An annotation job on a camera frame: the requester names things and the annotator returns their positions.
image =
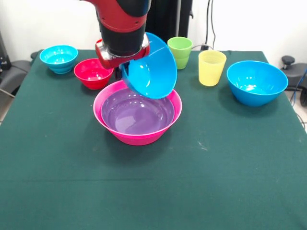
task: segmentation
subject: red bowl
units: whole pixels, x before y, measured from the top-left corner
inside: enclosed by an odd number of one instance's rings
[[[90,90],[100,90],[109,82],[114,69],[105,69],[99,59],[87,59],[76,65],[76,77]]]

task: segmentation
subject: cable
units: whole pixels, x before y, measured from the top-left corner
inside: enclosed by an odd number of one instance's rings
[[[206,30],[207,30],[207,32],[206,32],[206,42],[205,42],[205,44],[207,44],[208,43],[208,33],[209,33],[209,8],[210,8],[210,0],[208,0],[208,6],[207,6],[207,28],[206,28]]]
[[[207,45],[207,44],[201,44],[201,45],[193,46],[192,49],[199,47],[199,46],[207,46],[207,47],[213,49],[210,45]]]
[[[302,123],[304,129],[306,129],[306,125],[305,125],[305,122],[303,121],[302,117],[300,115],[298,115],[297,113],[296,113],[296,115],[299,118],[300,122]]]
[[[212,0],[212,3],[211,3],[211,27],[212,27],[212,32],[213,32],[213,35],[214,35],[213,44],[212,44],[212,47],[214,49],[214,43],[215,43],[216,35],[215,35],[215,31],[214,31],[214,26],[213,26],[213,1],[214,0]]]
[[[6,91],[3,90],[3,89],[0,89],[0,92],[6,94],[6,95],[8,95],[8,96],[10,96],[11,98],[15,98],[15,96],[14,96],[13,94],[10,94],[9,92],[6,92]]]
[[[297,88],[299,87],[299,85],[303,82],[304,78],[306,77],[307,75],[307,70],[305,71],[305,73],[303,74],[303,76],[301,77],[301,79],[299,80],[299,82],[297,83],[295,89],[294,89],[294,92],[290,98],[290,103],[292,106],[295,105],[295,98],[296,98],[296,91],[297,91]]]
[[[12,65],[12,67],[15,67],[15,68],[17,68],[17,69],[20,69],[20,70],[23,71],[23,72],[28,73],[28,71],[26,71],[26,70],[24,70],[23,68],[20,68],[20,67],[18,67],[18,66]]]

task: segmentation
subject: plastic cup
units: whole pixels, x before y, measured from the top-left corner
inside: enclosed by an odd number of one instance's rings
[[[205,86],[219,83],[227,57],[220,51],[205,50],[199,56],[199,81]]]
[[[174,55],[177,69],[184,69],[189,61],[193,42],[186,37],[173,37],[168,40],[167,45]]]

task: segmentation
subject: black knob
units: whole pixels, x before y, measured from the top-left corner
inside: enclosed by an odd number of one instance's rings
[[[285,65],[290,66],[295,62],[295,59],[292,56],[283,56],[282,61]]]

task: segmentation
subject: bowl rim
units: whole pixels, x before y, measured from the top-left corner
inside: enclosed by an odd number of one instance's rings
[[[62,63],[50,63],[50,62],[46,62],[46,61],[44,61],[44,60],[42,59],[42,54],[43,54],[45,51],[47,51],[48,49],[51,49],[51,48],[58,47],[58,46],[67,46],[67,47],[73,48],[75,51],[77,51],[77,53],[76,53],[76,55],[75,55],[71,60],[65,61],[65,62],[62,62]],[[46,65],[62,65],[62,64],[66,64],[66,63],[68,63],[68,62],[71,62],[71,61],[75,60],[75,59],[77,58],[78,55],[79,55],[79,51],[78,51],[75,47],[70,46],[70,45],[65,45],[65,44],[61,45],[61,44],[60,44],[60,45],[50,46],[50,47],[44,49],[42,52],[40,52],[40,54],[39,54],[39,59],[40,59],[42,62],[44,62]]]
[[[94,103],[93,103],[93,112],[94,112],[94,115],[95,115],[95,118],[97,119],[97,121],[98,121],[103,127],[105,127],[108,131],[110,131],[111,133],[113,133],[113,134],[115,134],[115,135],[125,136],[125,137],[143,137],[143,138],[147,138],[148,136],[155,135],[155,134],[158,134],[158,133],[161,133],[161,132],[164,132],[164,131],[168,130],[168,129],[179,119],[179,117],[180,117],[180,115],[181,115],[181,112],[182,112],[182,100],[181,100],[181,98],[180,98],[180,95],[177,93],[177,91],[176,91],[176,90],[172,90],[171,93],[174,93],[174,94],[178,97],[178,99],[179,99],[179,101],[180,101],[180,104],[179,104],[179,105],[180,105],[180,108],[179,108],[178,116],[175,116],[175,115],[174,115],[173,121],[172,121],[168,126],[162,128],[162,129],[159,129],[159,130],[157,130],[157,131],[155,131],[155,132],[146,133],[146,134],[126,134],[126,133],[121,133],[121,132],[115,131],[115,130],[113,130],[112,128],[108,127],[108,126],[105,124],[105,122],[103,121],[103,119],[102,119],[102,121],[100,121],[99,118],[98,118],[98,116],[97,116],[97,114],[96,114],[96,112],[95,112],[95,107],[96,107],[95,105],[97,104],[97,101],[98,101],[99,96],[100,96],[104,91],[107,91],[108,88],[110,88],[111,85],[113,85],[113,84],[124,84],[125,87],[124,87],[123,89],[127,89],[127,88],[128,88],[127,85],[125,84],[125,82],[124,82],[123,80],[116,81],[116,82],[114,82],[114,83],[112,83],[112,84],[106,86],[106,87],[105,87],[102,91],[100,91],[99,94],[95,97],[95,100],[94,100]],[[103,104],[99,105],[99,114],[101,114],[102,106],[103,106]]]
[[[98,62],[100,63],[100,60],[99,60],[98,58],[89,58],[89,59],[85,59],[85,60],[79,62],[79,63],[73,68],[73,74],[74,74],[79,80],[81,80],[81,81],[93,81],[93,82],[94,82],[94,81],[101,81],[101,80],[103,80],[103,79],[109,78],[109,77],[113,74],[114,68],[111,68],[112,71],[111,71],[108,75],[104,76],[104,77],[101,78],[101,79],[98,79],[98,80],[89,80],[89,79],[81,78],[79,75],[76,74],[76,68],[77,68],[80,64],[82,64],[82,63],[84,63],[84,62],[86,62],[86,61],[91,61],[91,60],[98,60]]]
[[[267,94],[261,94],[261,93],[246,91],[246,90],[243,90],[243,89],[237,87],[237,86],[229,79],[229,70],[230,70],[233,66],[235,66],[235,65],[237,65],[237,64],[244,63],[244,62],[260,63],[260,64],[264,64],[264,65],[270,66],[270,67],[272,67],[272,68],[278,70],[280,73],[282,73],[282,75],[283,75],[284,78],[286,79],[286,85],[285,85],[285,87],[284,87],[282,90],[278,91],[278,92],[267,93]],[[238,61],[238,62],[232,64],[232,65],[228,68],[228,70],[227,70],[227,79],[228,79],[228,82],[231,83],[233,86],[235,86],[237,89],[239,89],[239,90],[241,90],[241,91],[243,91],[243,92],[247,92],[247,93],[250,93],[250,94],[253,94],[253,95],[260,95],[260,96],[272,96],[272,95],[279,94],[279,93],[283,92],[283,91],[288,87],[288,84],[289,84],[289,80],[288,80],[286,74],[285,74],[284,72],[282,72],[280,69],[278,69],[277,67],[275,67],[275,66],[273,66],[273,65],[271,65],[271,64],[269,64],[269,63],[267,63],[267,62],[263,62],[263,61],[254,61],[254,60]]]

